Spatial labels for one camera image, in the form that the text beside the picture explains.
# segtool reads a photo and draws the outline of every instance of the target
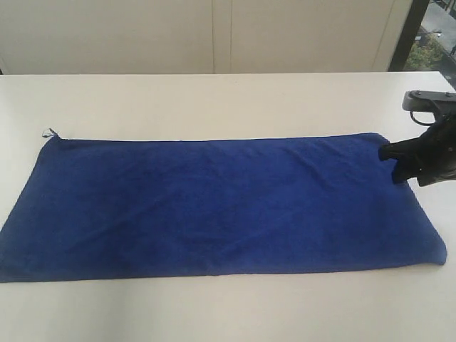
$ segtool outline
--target cabinet door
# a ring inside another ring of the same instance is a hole
[[[394,0],[232,0],[231,72],[371,71],[380,50],[382,58],[390,58],[407,14],[408,6],[394,4]],[[393,37],[387,37],[388,46],[382,45],[385,30]]]
[[[2,0],[6,73],[211,73],[212,0]]]

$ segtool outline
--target white table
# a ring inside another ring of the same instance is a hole
[[[0,77],[0,224],[45,143],[378,132],[419,135],[407,90],[438,73]],[[418,188],[443,267],[338,274],[0,284],[0,341],[448,341],[456,339],[456,182]]]

